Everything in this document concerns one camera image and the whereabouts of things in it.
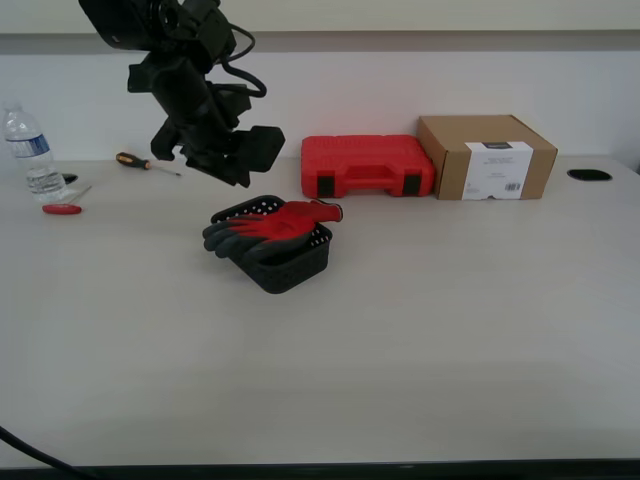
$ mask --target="black basket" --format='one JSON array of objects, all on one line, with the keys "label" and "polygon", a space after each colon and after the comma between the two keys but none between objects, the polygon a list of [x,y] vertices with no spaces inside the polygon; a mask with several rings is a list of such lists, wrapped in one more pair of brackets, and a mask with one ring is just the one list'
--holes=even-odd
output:
[{"label": "black basket", "polygon": [[[279,197],[264,195],[216,213],[211,218],[211,223],[249,213],[268,215],[277,212],[284,204],[285,201]],[[332,238],[331,230],[316,224],[311,240],[296,250],[275,255],[262,262],[246,260],[242,255],[232,255],[231,260],[264,291],[284,293],[327,268]]]}]

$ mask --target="cardboard box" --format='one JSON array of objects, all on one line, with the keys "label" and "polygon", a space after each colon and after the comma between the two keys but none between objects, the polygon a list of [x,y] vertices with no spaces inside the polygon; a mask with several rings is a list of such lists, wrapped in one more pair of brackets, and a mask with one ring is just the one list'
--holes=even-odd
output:
[{"label": "cardboard box", "polygon": [[558,149],[513,115],[420,117],[440,200],[540,198]]}]

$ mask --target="black cable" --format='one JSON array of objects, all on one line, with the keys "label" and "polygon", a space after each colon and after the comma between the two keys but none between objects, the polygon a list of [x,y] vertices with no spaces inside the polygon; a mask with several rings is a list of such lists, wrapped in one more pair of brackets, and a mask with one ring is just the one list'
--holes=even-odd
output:
[{"label": "black cable", "polygon": [[25,455],[35,460],[38,460],[39,462],[42,462],[46,465],[49,465],[50,467],[53,467],[57,470],[66,472],[73,477],[81,478],[83,480],[99,480],[99,477],[96,477],[95,475],[83,472],[82,470],[78,470],[77,468],[62,462],[57,458],[53,458],[52,456],[47,455],[46,453],[41,452],[40,450],[37,450],[36,448],[23,442],[18,437],[16,437],[15,435],[8,432],[2,427],[0,427],[0,440],[5,442],[7,445],[15,448],[19,452],[22,452]]},{"label": "black cable", "polygon": [[229,57],[221,58],[220,64],[222,65],[222,68],[224,69],[224,71],[227,72],[229,75],[233,75],[234,77],[238,77],[242,80],[246,80],[247,82],[251,83],[254,87],[257,88],[257,90],[251,90],[247,87],[241,87],[239,85],[229,85],[229,84],[216,85],[216,87],[218,87],[220,90],[243,93],[245,95],[248,95],[250,97],[255,97],[255,98],[263,98],[267,96],[267,86],[264,83],[262,83],[260,80],[258,80],[256,77],[251,75],[249,72],[245,72],[244,70],[240,70],[239,68],[235,68],[229,65]]},{"label": "black cable", "polygon": [[256,46],[256,37],[254,37],[251,33],[247,32],[244,28],[238,27],[233,23],[229,24],[229,26],[231,27],[231,30],[235,30],[236,32],[241,33],[251,41],[251,44],[247,48],[245,48],[242,52],[236,53],[235,55],[231,55],[229,57],[227,61],[231,63],[231,62],[235,62],[239,58],[244,57],[245,55],[248,55],[249,52],[251,52],[251,50],[254,49],[254,47]]}]

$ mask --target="work glove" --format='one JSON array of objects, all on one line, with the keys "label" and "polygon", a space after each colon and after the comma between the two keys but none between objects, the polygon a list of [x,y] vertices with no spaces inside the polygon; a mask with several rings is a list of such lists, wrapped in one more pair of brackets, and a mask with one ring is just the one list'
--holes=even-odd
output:
[{"label": "work glove", "polygon": [[270,215],[244,215],[211,225],[202,233],[204,248],[219,258],[245,255],[261,261],[300,248],[316,223],[340,222],[342,217],[336,204],[287,202]]}]

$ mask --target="red plastic case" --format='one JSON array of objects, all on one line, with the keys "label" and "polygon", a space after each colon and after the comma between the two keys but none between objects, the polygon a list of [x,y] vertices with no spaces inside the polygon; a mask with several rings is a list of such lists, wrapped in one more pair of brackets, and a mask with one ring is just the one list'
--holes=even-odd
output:
[{"label": "red plastic case", "polygon": [[431,193],[433,163],[411,135],[308,137],[302,142],[302,192],[344,197],[349,190],[402,196]]}]

